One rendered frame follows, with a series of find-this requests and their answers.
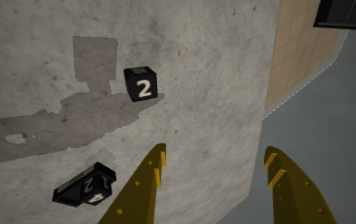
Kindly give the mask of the black number cube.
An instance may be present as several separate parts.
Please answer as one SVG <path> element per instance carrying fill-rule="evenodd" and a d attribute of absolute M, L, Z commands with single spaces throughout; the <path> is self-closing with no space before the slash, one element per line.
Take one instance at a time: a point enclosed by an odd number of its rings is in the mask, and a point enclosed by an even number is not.
<path fill-rule="evenodd" d="M 148 66 L 124 69 L 128 94 L 132 102 L 158 97 L 157 74 Z"/>
<path fill-rule="evenodd" d="M 96 174 L 80 186 L 80 202 L 98 205 L 112 195 L 111 180 Z"/>

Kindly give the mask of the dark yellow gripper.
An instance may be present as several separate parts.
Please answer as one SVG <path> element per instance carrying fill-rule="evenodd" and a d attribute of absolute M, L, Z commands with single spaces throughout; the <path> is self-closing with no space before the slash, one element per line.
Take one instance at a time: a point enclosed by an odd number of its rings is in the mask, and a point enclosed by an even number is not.
<path fill-rule="evenodd" d="M 166 144 L 146 155 L 98 224 L 154 224 Z M 268 146 L 264 168 L 273 189 L 274 224 L 338 224 L 320 189 L 283 151 Z"/>

